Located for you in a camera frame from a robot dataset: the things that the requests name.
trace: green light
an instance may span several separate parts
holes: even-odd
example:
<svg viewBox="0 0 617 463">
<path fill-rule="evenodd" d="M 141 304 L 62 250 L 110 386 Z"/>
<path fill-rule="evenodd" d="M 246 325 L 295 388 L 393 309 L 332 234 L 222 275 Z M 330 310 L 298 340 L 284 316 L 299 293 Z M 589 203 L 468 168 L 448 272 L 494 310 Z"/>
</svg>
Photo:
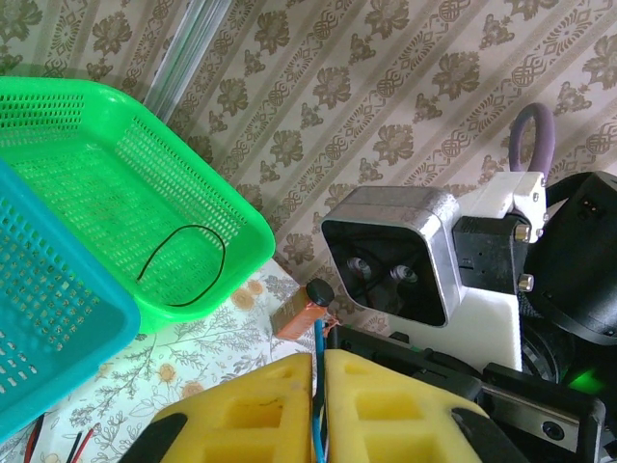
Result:
<svg viewBox="0 0 617 463">
<path fill-rule="evenodd" d="M 597 394 L 604 389 L 604 383 L 594 378 L 594 370 L 589 369 L 570 383 L 569 387 L 582 393 Z"/>
</svg>

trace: teal plastic basket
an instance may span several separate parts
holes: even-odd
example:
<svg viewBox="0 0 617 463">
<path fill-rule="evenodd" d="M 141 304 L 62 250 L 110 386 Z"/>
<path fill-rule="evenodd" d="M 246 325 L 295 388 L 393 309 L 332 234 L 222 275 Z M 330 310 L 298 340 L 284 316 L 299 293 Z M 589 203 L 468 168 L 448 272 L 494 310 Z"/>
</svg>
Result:
<svg viewBox="0 0 617 463">
<path fill-rule="evenodd" d="M 130 295 L 0 161 L 0 442 L 138 333 Z"/>
<path fill-rule="evenodd" d="M 265 219 L 135 99 L 80 80 L 0 86 L 0 159 L 135 298 L 143 333 L 212 313 L 272 257 Z"/>
</svg>

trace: metal screw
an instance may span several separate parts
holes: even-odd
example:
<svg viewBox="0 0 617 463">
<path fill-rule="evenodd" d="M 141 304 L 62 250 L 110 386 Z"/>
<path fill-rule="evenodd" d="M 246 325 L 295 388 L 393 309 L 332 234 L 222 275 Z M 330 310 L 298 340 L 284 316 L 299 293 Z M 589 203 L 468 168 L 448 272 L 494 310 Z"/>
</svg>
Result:
<svg viewBox="0 0 617 463">
<path fill-rule="evenodd" d="M 523 273 L 519 278 L 519 291 L 521 292 L 531 292 L 533 290 L 533 275 L 529 275 L 528 273 Z"/>
<path fill-rule="evenodd" d="M 389 275 L 396 282 L 417 283 L 416 272 L 407 265 L 396 265 L 390 270 Z"/>
<path fill-rule="evenodd" d="M 543 422 L 542 431 L 553 441 L 563 441 L 564 437 L 566 437 L 563 428 L 556 422 Z"/>
<path fill-rule="evenodd" d="M 519 224 L 514 228 L 514 239 L 528 243 L 531 239 L 531 227 L 528 224 Z"/>
<path fill-rule="evenodd" d="M 364 259 L 350 258 L 347 260 L 347 267 L 355 274 L 360 274 L 367 280 L 371 276 L 370 266 Z"/>
</svg>

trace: red wire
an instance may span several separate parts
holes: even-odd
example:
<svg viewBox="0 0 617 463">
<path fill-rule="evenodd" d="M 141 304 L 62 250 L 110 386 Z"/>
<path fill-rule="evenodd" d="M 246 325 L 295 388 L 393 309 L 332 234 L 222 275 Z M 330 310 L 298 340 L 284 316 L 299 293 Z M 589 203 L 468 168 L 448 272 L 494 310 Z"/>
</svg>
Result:
<svg viewBox="0 0 617 463">
<path fill-rule="evenodd" d="M 24 463 L 30 463 L 30 460 L 32 460 L 32 454 L 35 452 L 35 446 L 40 436 L 40 430 L 42 429 L 43 418 L 44 414 L 37 418 L 37 422 L 35 422 L 35 427 L 32 429 L 32 433 L 30 433 L 28 443 L 26 444 L 26 450 L 23 454 Z"/>
<path fill-rule="evenodd" d="M 75 456 L 73 458 L 72 463 L 77 463 L 77 460 L 79 460 L 79 457 L 81 456 L 81 452 L 84 451 L 84 447 L 86 446 L 86 444 L 88 444 L 88 441 L 90 441 L 90 438 L 93 437 L 94 434 L 94 429 L 98 426 L 98 423 L 95 424 L 90 431 L 88 431 L 88 434 L 86 434 L 86 437 L 84 437 L 84 440 L 81 443 L 81 446 L 79 446 L 79 449 L 77 450 L 77 453 L 75 453 Z"/>
<path fill-rule="evenodd" d="M 324 325 L 323 332 L 324 332 L 324 338 L 327 338 L 328 335 L 330 334 L 330 330 L 332 330 L 336 325 L 340 325 L 340 320 L 329 312 L 326 312 L 324 319 L 326 323 Z"/>
<path fill-rule="evenodd" d="M 23 454 L 23 463 L 30 463 L 32 459 L 32 444 L 35 442 L 35 431 L 33 430 L 28 438 L 28 444 L 26 444 L 26 451 Z"/>
</svg>

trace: patterned wallpaper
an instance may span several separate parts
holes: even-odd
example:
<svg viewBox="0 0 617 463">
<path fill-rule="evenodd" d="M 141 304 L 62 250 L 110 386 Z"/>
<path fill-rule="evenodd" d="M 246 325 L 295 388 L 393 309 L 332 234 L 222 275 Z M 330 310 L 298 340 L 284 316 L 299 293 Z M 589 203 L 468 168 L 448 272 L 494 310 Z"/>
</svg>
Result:
<svg viewBox="0 0 617 463">
<path fill-rule="evenodd" d="M 188 0 L 0 0 L 0 75 L 82 78 L 143 99 Z"/>
<path fill-rule="evenodd" d="M 551 181 L 617 168 L 616 19 L 612 0 L 236 0 L 170 125 L 285 269 L 341 290 L 320 219 L 358 185 L 486 183 L 530 101 L 554 110 Z"/>
</svg>

